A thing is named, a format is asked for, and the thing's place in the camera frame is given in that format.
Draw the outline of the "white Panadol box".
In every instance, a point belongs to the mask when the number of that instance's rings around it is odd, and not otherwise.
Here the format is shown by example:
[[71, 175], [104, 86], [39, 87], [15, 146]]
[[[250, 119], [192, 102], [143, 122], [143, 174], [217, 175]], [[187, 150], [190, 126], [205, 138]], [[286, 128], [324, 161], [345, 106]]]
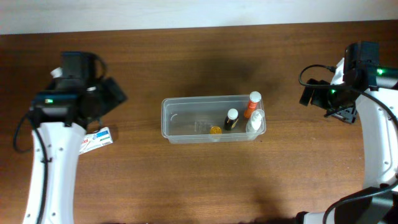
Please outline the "white Panadol box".
[[79, 154], [84, 154], [113, 143], [110, 129], [104, 127], [94, 133], [86, 134], [80, 146]]

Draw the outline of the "orange tube white cap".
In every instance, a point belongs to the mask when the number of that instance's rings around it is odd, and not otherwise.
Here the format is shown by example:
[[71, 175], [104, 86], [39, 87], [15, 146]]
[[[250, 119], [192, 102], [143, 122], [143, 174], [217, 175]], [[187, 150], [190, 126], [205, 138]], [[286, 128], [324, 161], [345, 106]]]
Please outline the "orange tube white cap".
[[257, 104], [262, 100], [262, 96], [258, 91], [253, 91], [249, 95], [249, 101], [247, 108], [244, 112], [244, 117], [249, 119], [254, 112], [254, 110], [257, 108]]

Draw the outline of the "white spray bottle clear cap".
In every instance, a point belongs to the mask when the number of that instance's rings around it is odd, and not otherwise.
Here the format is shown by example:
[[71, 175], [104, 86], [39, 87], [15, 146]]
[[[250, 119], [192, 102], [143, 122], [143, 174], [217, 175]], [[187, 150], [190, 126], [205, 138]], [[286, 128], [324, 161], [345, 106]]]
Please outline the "white spray bottle clear cap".
[[251, 117], [246, 125], [247, 133], [256, 133], [262, 125], [262, 120], [265, 117], [265, 112], [262, 109], [257, 109], [252, 112]]

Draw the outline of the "small jar gold lid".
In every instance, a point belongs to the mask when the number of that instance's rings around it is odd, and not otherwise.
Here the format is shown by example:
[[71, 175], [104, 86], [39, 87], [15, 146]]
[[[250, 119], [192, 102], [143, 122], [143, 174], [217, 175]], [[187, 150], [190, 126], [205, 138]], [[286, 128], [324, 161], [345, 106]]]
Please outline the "small jar gold lid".
[[222, 129], [219, 126], [212, 126], [210, 128], [210, 134], [222, 134]]

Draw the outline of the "dark bottle white cap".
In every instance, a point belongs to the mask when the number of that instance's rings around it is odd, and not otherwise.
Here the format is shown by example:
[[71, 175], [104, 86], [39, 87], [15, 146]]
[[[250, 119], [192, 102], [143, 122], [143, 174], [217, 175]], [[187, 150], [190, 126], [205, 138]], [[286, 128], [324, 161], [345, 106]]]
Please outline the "dark bottle white cap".
[[235, 108], [231, 108], [228, 110], [227, 116], [224, 121], [224, 129], [227, 131], [231, 131], [234, 129], [236, 123], [239, 119], [239, 112]]

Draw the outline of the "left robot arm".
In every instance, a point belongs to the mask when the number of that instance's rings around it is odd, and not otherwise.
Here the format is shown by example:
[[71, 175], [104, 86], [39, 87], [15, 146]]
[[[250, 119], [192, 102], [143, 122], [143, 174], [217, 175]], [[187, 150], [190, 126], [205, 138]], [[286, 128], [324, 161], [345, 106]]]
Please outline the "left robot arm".
[[62, 52], [60, 73], [32, 100], [34, 160], [24, 223], [73, 223], [79, 150], [90, 123], [127, 100], [91, 52]]

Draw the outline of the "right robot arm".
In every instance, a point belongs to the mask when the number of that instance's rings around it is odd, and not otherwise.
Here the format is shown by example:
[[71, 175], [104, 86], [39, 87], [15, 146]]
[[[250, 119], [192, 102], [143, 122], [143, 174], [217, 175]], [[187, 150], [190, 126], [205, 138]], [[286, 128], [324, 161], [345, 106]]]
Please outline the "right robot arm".
[[330, 82], [300, 80], [300, 104], [315, 105], [345, 123], [361, 121], [364, 143], [362, 190], [324, 212], [300, 212], [296, 223], [397, 223], [397, 69], [379, 62], [379, 44], [360, 41], [327, 70]]

